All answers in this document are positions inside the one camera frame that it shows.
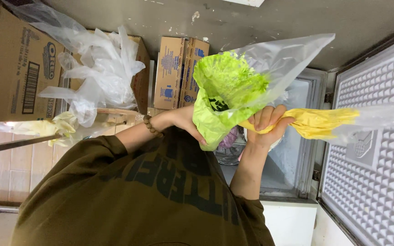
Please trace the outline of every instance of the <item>oreo logo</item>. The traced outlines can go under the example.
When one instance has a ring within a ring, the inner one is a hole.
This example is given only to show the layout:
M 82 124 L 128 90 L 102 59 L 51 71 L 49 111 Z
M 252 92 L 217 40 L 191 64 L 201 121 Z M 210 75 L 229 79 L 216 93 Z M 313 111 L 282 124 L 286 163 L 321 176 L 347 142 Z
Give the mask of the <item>oreo logo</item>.
M 54 78 L 54 70 L 56 68 L 56 46 L 52 42 L 48 42 L 43 48 L 43 75 L 47 79 Z

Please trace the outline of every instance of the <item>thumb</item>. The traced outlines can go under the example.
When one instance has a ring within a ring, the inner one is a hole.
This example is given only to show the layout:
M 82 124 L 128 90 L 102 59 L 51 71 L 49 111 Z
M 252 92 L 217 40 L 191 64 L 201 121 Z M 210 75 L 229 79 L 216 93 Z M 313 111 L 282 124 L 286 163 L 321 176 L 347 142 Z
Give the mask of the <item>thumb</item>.
M 207 145 L 205 138 L 200 134 L 200 132 L 198 132 L 197 127 L 194 124 L 191 124 L 191 126 L 187 128 L 187 132 L 197 139 L 197 141 L 202 145 Z
M 284 117 L 281 120 L 279 120 L 279 122 L 271 131 L 274 132 L 274 134 L 276 134 L 277 136 L 282 137 L 282 135 L 284 135 L 285 130 L 287 129 L 287 126 L 293 123 L 294 121 L 296 121 L 296 119 L 293 117 Z

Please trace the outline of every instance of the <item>sleeve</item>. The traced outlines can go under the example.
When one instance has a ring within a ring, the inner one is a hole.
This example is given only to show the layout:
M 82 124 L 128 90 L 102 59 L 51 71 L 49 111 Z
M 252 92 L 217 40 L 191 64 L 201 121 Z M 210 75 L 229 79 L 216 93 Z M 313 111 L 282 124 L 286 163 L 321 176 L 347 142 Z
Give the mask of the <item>sleeve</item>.
M 65 180 L 65 186 L 96 175 L 115 160 L 126 156 L 127 150 L 115 136 L 100 136 L 82 140 L 70 148 L 57 164 L 45 175 L 20 206 L 23 209 L 35 194 L 45 186 L 55 186 L 52 180 Z
M 258 239 L 260 245 L 275 246 L 270 231 L 265 225 L 265 217 L 263 214 L 264 207 L 262 206 L 260 200 L 247 200 L 237 196 L 235 196 L 235 200 L 246 214 L 247 220 L 249 221 L 253 233 Z

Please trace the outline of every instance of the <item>hand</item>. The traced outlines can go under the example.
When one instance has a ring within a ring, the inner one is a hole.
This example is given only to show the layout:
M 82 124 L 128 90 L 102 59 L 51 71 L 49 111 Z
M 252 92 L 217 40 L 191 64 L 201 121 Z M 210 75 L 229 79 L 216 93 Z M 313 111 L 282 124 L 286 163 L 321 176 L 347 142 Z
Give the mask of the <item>hand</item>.
M 165 111 L 160 115 L 165 114 L 165 116 L 167 116 L 172 125 L 187 131 L 201 144 L 207 145 L 203 136 L 200 134 L 200 132 L 198 132 L 196 125 L 194 125 L 193 113 L 194 104 L 179 109 Z
M 293 117 L 281 116 L 287 111 L 284 105 L 278 105 L 276 108 L 266 106 L 249 118 L 250 124 L 255 126 L 256 131 L 261 131 L 267 126 L 276 126 L 268 133 L 258 134 L 254 131 L 247 131 L 247 143 L 270 149 L 270 146 L 284 135 L 288 124 L 296 121 Z

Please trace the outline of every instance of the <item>freezer lid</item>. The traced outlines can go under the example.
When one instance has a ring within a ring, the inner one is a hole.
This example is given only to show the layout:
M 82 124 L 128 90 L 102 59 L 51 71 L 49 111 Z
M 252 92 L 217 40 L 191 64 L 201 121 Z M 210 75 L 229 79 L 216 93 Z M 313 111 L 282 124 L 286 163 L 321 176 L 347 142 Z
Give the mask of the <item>freezer lid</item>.
M 394 45 L 337 76 L 334 109 L 394 102 Z M 394 127 L 328 145 L 319 198 L 354 242 L 394 245 Z

